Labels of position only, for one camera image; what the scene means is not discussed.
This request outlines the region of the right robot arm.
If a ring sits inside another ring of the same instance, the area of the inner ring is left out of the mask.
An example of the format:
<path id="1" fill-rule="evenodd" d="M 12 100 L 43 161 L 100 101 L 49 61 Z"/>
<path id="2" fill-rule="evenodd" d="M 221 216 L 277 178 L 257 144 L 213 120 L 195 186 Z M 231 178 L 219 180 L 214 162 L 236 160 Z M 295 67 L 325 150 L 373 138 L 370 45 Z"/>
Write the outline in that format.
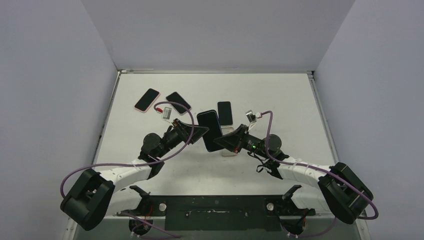
<path id="1" fill-rule="evenodd" d="M 283 199 L 282 207 L 290 215 L 301 209 L 331 212 L 345 224 L 361 219 L 362 212 L 374 198 L 369 188 L 345 163 L 317 165 L 293 158 L 281 150 L 279 136 L 270 134 L 260 139 L 248 132 L 242 124 L 233 132 L 214 139 L 214 143 L 233 153 L 247 150 L 263 157 L 262 167 L 275 178 L 292 180 L 316 188 L 317 193 L 296 190 Z"/>

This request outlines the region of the beige phone case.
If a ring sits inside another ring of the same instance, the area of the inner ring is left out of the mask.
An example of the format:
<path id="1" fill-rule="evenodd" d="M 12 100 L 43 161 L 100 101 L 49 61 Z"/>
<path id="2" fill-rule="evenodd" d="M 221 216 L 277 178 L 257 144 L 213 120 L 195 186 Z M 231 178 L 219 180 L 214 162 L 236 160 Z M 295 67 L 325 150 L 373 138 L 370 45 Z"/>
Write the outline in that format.
<path id="1" fill-rule="evenodd" d="M 230 127 L 230 126 L 223 126 L 221 128 L 221 130 L 222 130 L 222 135 L 226 135 L 226 134 L 229 134 L 229 133 L 233 132 L 235 129 L 233 127 Z M 232 151 L 229 151 L 229 150 L 227 150 L 225 148 L 221 149 L 220 150 L 220 153 L 221 153 L 221 156 L 222 157 L 235 157 L 235 156 L 238 155 L 237 153 L 234 153 Z"/>

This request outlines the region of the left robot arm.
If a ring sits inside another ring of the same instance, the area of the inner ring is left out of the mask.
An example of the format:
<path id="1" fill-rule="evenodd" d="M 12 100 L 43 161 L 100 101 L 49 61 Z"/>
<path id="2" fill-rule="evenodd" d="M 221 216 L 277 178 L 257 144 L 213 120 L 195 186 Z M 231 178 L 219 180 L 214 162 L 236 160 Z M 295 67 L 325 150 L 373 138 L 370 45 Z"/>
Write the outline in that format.
<path id="1" fill-rule="evenodd" d="M 113 163 L 111 169 L 101 171 L 85 168 L 64 196 L 60 209 L 86 231 L 95 228 L 104 217 L 121 211 L 144 215 L 149 201 L 134 184 L 156 176 L 164 166 L 160 159 L 177 145 L 194 144 L 208 131 L 206 126 L 175 119 L 163 136 L 147 134 L 139 156 L 131 163 Z"/>

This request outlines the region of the black smartphone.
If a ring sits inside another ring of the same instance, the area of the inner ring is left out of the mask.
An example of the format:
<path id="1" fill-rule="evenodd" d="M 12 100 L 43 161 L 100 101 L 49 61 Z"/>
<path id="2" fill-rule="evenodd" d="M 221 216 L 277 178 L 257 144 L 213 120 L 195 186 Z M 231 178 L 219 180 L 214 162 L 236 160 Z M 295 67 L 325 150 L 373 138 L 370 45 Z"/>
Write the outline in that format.
<path id="1" fill-rule="evenodd" d="M 232 126 L 233 115 L 232 107 L 229 101 L 219 101 L 217 103 L 218 118 L 221 126 Z"/>

